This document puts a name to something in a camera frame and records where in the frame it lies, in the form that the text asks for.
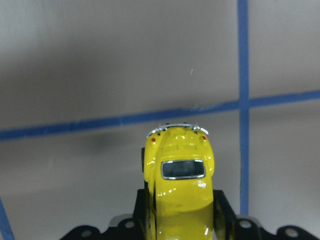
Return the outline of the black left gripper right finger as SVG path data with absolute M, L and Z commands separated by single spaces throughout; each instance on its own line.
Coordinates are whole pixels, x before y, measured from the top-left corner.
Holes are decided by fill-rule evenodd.
M 295 225 L 270 233 L 246 215 L 236 215 L 222 190 L 213 191 L 213 229 L 218 240 L 317 240 L 318 237 Z

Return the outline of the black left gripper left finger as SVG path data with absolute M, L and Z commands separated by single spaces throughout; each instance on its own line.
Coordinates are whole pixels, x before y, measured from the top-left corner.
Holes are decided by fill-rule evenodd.
M 63 240 L 156 240 L 158 238 L 156 195 L 139 189 L 133 214 L 112 218 L 106 231 L 91 225 L 80 225 L 66 233 Z

